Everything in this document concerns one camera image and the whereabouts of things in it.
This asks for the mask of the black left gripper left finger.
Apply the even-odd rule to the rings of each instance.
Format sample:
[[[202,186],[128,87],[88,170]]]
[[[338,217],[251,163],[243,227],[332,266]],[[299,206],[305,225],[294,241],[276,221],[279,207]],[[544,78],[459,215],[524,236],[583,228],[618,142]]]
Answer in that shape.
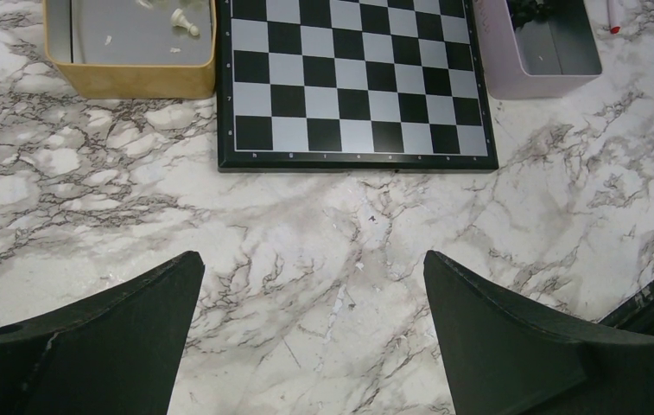
[[[205,266],[189,251],[0,327],[0,414],[164,414]]]

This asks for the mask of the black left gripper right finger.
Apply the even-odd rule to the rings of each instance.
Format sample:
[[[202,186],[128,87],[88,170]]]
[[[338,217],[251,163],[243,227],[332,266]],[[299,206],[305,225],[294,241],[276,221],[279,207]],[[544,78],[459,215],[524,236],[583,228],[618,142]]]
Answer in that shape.
[[[459,414],[654,414],[654,336],[571,316],[430,251],[424,280]]]

